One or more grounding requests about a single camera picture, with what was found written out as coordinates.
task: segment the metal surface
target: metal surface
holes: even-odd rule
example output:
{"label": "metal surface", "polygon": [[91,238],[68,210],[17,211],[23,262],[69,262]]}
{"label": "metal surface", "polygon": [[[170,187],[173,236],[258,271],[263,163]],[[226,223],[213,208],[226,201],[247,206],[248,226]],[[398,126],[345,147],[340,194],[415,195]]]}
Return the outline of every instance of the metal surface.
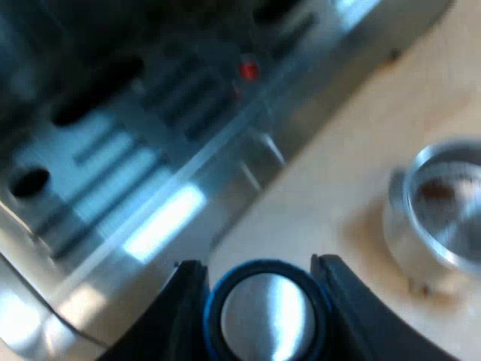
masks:
{"label": "metal surface", "polygon": [[[303,0],[269,24],[253,18],[259,4],[212,4],[157,8],[103,56],[74,42],[8,82],[0,252],[99,344],[125,334],[177,262],[206,262],[332,111],[449,2]],[[246,58],[255,82],[239,72]],[[141,71],[115,83],[109,69],[137,59]],[[316,115],[292,116],[314,93]],[[47,181],[24,178],[34,169]],[[16,197],[19,180],[29,188]]]}
{"label": "metal surface", "polygon": [[403,271],[430,291],[460,293],[481,278],[480,152],[474,140],[435,144],[392,177],[386,242]]}
{"label": "metal surface", "polygon": [[241,360],[290,360],[305,356],[316,334],[313,306],[288,278],[253,275],[229,293],[221,313],[222,335]]}
{"label": "metal surface", "polygon": [[25,359],[95,359],[105,351],[103,345],[59,319],[3,258],[0,274],[0,338],[16,355]]}

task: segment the dark slot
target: dark slot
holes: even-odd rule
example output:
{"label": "dark slot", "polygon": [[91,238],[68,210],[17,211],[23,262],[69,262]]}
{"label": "dark slot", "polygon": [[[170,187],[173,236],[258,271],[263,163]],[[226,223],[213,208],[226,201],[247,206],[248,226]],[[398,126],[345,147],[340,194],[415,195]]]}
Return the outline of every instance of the dark slot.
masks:
{"label": "dark slot", "polygon": [[52,214],[44,223],[42,223],[36,230],[36,234],[43,236],[56,224],[62,221],[63,217],[73,208],[75,204],[80,202],[85,196],[97,188],[102,182],[113,174],[127,159],[135,154],[141,147],[141,143],[135,142],[133,145],[124,150],[111,164],[103,169],[94,179],[92,179],[82,190],[76,193],[63,206]]}
{"label": "dark slot", "polygon": [[10,191],[17,198],[30,198],[42,191],[49,178],[48,170],[34,168],[18,177],[11,184]]}
{"label": "dark slot", "polygon": [[212,77],[203,79],[196,84],[179,102],[165,115],[166,123],[173,126],[176,120],[189,113],[215,86]]}
{"label": "dark slot", "polygon": [[158,87],[156,87],[154,92],[144,99],[142,104],[144,108],[150,108],[153,105],[162,102],[176,86],[197,70],[200,67],[200,64],[198,57],[195,55],[191,55],[184,59],[183,62],[177,66]]}
{"label": "dark slot", "polygon": [[109,129],[107,129],[103,134],[96,138],[90,145],[88,145],[84,150],[79,152],[74,156],[75,162],[78,165],[82,165],[87,162],[92,156],[95,155],[100,149],[102,149],[108,142],[119,133],[120,124],[114,124]]}
{"label": "dark slot", "polygon": [[254,10],[254,20],[259,25],[270,25],[281,20],[300,0],[269,0]]}
{"label": "dark slot", "polygon": [[295,48],[297,43],[307,33],[307,31],[314,25],[316,17],[314,14],[309,14],[306,19],[302,21],[290,34],[284,39],[280,40],[272,50],[272,55],[275,59],[282,59]]}
{"label": "dark slot", "polygon": [[198,121],[185,131],[187,139],[197,141],[201,138],[218,121],[219,117],[229,109],[232,102],[231,93],[225,93]]}
{"label": "dark slot", "polygon": [[139,56],[130,56],[112,61],[103,68],[89,85],[59,107],[53,117],[56,126],[76,123],[92,109],[106,102],[112,95],[137,77],[144,69],[144,61]]}
{"label": "dark slot", "polygon": [[84,229],[77,232],[77,234],[70,237],[64,244],[60,247],[52,250],[51,257],[53,259],[58,259],[67,254],[71,249],[76,247],[105,217],[107,217],[115,208],[119,207],[138,187],[144,184],[154,173],[159,169],[159,167],[167,163],[167,157],[160,156],[154,164],[152,164],[145,172],[140,174],[133,184],[129,186],[126,190],[120,193],[113,201],[110,203],[99,216],[91,223],[89,223]]}

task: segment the wooden countertop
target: wooden countertop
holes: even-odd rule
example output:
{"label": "wooden countertop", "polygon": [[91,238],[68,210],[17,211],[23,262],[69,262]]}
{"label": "wooden countertop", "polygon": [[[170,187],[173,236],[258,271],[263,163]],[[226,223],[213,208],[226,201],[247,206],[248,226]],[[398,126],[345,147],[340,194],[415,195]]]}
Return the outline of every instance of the wooden countertop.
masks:
{"label": "wooden countertop", "polygon": [[[395,312],[461,359],[479,359],[481,290],[464,299],[414,296],[383,240],[392,169],[425,145],[481,136],[481,3],[458,0],[395,64],[380,68],[319,131],[225,237],[210,280],[248,259],[308,269],[336,253]],[[296,117],[313,117],[316,100]]]}

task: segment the espresso machine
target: espresso machine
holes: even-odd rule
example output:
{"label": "espresso machine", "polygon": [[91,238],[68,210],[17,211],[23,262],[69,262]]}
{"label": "espresso machine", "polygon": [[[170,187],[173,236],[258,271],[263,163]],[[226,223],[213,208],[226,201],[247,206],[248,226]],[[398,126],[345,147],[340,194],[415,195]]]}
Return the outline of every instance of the espresso machine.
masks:
{"label": "espresso machine", "polygon": [[[211,292],[202,265],[349,94],[449,4],[0,5],[0,345],[26,359],[445,357],[339,259],[313,258],[311,275],[254,262],[247,273],[260,276],[232,297],[245,269]],[[314,94],[317,116],[292,117]],[[297,300],[279,358],[262,327],[232,316],[251,316],[244,288],[267,297],[259,307],[286,290]],[[259,337],[243,334],[252,327]]]}

